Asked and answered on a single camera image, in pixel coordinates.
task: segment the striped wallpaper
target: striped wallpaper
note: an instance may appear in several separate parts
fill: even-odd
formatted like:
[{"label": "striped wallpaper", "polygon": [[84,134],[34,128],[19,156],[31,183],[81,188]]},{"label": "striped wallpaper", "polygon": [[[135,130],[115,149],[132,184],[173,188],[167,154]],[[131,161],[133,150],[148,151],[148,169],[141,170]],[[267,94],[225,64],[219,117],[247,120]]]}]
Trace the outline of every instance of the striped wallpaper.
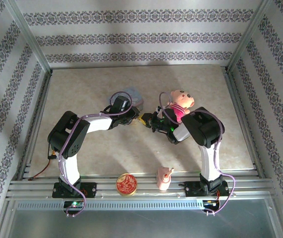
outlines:
[{"label": "striped wallpaper", "polygon": [[260,0],[17,0],[50,66],[226,66]]},{"label": "striped wallpaper", "polygon": [[273,1],[233,71],[263,169],[283,212],[283,0]]},{"label": "striped wallpaper", "polygon": [[22,159],[44,72],[0,0],[0,211]]}]

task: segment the stuffed toy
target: stuffed toy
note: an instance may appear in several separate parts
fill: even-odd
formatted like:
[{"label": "stuffed toy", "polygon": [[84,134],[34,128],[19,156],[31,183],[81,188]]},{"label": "stuffed toy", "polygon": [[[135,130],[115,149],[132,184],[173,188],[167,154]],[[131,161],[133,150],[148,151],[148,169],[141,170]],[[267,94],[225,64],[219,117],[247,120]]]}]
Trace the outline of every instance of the stuffed toy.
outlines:
[{"label": "stuffed toy", "polygon": [[195,104],[195,100],[190,96],[189,93],[183,90],[176,90],[170,93],[172,102],[169,105],[171,109],[175,112],[177,116],[177,122],[181,122],[181,117],[185,114],[189,114],[190,110],[188,108]]}]

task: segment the metal base plate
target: metal base plate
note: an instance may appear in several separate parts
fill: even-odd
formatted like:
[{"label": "metal base plate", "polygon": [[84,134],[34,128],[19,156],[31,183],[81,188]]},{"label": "metal base plate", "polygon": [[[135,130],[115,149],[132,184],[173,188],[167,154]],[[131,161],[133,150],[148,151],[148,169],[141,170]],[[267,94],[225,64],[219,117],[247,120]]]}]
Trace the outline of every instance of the metal base plate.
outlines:
[{"label": "metal base plate", "polygon": [[[200,181],[187,181],[184,182],[186,197],[204,197],[205,193],[201,190]],[[220,196],[229,196],[230,192],[226,181],[222,181],[222,185],[218,188]]]},{"label": "metal base plate", "polygon": [[[84,193],[86,198],[95,198],[96,195],[95,182],[81,182],[80,191]],[[66,190],[59,182],[56,182],[52,192],[53,198],[82,198],[81,194],[72,195],[72,193]]]}]

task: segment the red lid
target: red lid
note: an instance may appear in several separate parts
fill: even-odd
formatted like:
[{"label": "red lid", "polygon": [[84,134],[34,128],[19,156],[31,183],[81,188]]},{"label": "red lid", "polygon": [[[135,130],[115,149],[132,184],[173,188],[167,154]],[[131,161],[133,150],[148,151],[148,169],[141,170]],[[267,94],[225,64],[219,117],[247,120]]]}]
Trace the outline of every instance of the red lid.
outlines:
[{"label": "red lid", "polygon": [[133,195],[137,189],[137,180],[133,175],[123,174],[116,181],[116,189],[122,195]]}]

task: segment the marble floor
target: marble floor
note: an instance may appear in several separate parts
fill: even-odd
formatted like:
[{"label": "marble floor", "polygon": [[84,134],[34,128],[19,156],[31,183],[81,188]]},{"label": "marble floor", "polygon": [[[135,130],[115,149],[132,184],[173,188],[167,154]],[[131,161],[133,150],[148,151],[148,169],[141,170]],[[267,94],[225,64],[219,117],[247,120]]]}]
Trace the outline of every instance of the marble floor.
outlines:
[{"label": "marble floor", "polygon": [[[195,99],[192,110],[203,106],[225,126],[220,146],[221,169],[253,168],[219,65],[167,65],[54,70],[30,176],[47,164],[48,134],[65,111],[79,116],[98,113],[108,105],[108,97],[130,86],[143,96],[142,113],[154,111],[162,91],[190,92]],[[155,173],[159,166],[174,167],[175,171],[201,169],[201,154],[191,137],[173,145],[165,135],[152,133],[138,120],[128,126],[88,134],[77,159],[81,175]],[[58,175],[58,162],[54,160],[40,176]]]}]

